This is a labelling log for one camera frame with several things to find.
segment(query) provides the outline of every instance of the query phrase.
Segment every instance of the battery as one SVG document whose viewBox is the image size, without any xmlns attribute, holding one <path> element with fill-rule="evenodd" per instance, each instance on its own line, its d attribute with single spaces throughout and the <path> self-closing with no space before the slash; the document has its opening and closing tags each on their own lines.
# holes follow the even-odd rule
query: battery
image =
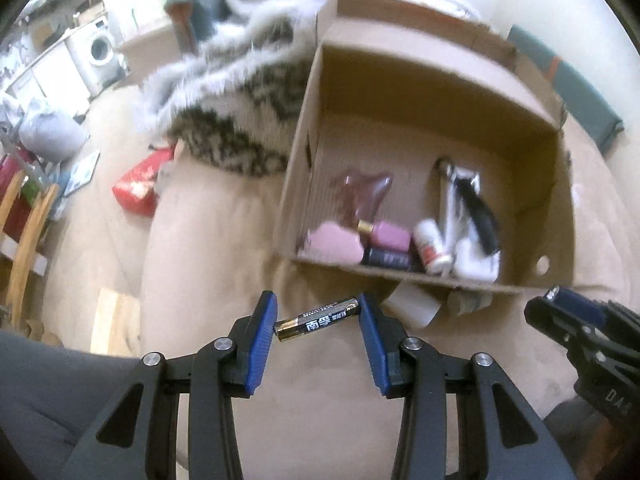
<svg viewBox="0 0 640 480">
<path fill-rule="evenodd" d="M 358 300 L 350 298 L 321 306 L 310 312 L 300 314 L 293 319 L 279 321 L 274 325 L 273 331 L 280 341 L 284 341 L 314 332 L 348 317 L 357 316 L 359 313 L 360 305 Z"/>
</svg>

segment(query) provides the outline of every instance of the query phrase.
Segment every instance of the washing machine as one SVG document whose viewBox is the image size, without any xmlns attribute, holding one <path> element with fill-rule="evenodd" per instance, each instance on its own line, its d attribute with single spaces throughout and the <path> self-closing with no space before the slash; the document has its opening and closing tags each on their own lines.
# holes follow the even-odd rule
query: washing machine
<svg viewBox="0 0 640 480">
<path fill-rule="evenodd" d="M 113 49 L 106 16 L 73 29 L 65 43 L 92 98 L 124 77 L 124 58 Z"/>
</svg>

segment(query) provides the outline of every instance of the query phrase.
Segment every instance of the open cardboard box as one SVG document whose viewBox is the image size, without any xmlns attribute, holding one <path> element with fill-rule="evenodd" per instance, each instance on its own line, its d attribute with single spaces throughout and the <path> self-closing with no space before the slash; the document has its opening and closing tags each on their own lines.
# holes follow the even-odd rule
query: open cardboard box
<svg viewBox="0 0 640 480">
<path fill-rule="evenodd" d="M 330 0 L 298 121 L 274 247 L 297 256 L 306 232 L 340 218 L 347 168 L 394 179 L 377 221 L 408 230 L 438 218 L 447 155 L 480 172 L 500 223 L 496 283 L 379 267 L 345 270 L 469 290 L 571 285 L 574 215 L 564 108 L 513 45 L 481 25 L 400 0 Z"/>
</svg>

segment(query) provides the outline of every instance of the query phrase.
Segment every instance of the triangular cutout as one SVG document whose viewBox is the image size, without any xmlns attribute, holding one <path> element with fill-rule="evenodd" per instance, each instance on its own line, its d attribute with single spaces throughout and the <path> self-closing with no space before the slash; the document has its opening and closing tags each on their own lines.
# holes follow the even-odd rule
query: triangular cutout
<svg viewBox="0 0 640 480">
<path fill-rule="evenodd" d="M 534 444 L 538 440 L 536 432 L 533 431 L 527 419 L 524 418 L 502 385 L 494 384 L 492 391 L 503 446 L 511 449 L 512 447 Z"/>
<path fill-rule="evenodd" d="M 111 418 L 98 431 L 96 435 L 98 442 L 123 448 L 131 447 L 144 389 L 145 387 L 140 383 L 131 387 Z"/>
</svg>

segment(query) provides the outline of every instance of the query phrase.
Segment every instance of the washing machine door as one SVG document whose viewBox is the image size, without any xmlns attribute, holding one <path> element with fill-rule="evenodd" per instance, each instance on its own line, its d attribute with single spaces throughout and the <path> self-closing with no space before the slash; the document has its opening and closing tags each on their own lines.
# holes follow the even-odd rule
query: washing machine door
<svg viewBox="0 0 640 480">
<path fill-rule="evenodd" d="M 93 66 L 105 66 L 111 62 L 114 56 L 114 39 L 108 32 L 97 32 L 91 38 L 89 62 Z"/>
</svg>

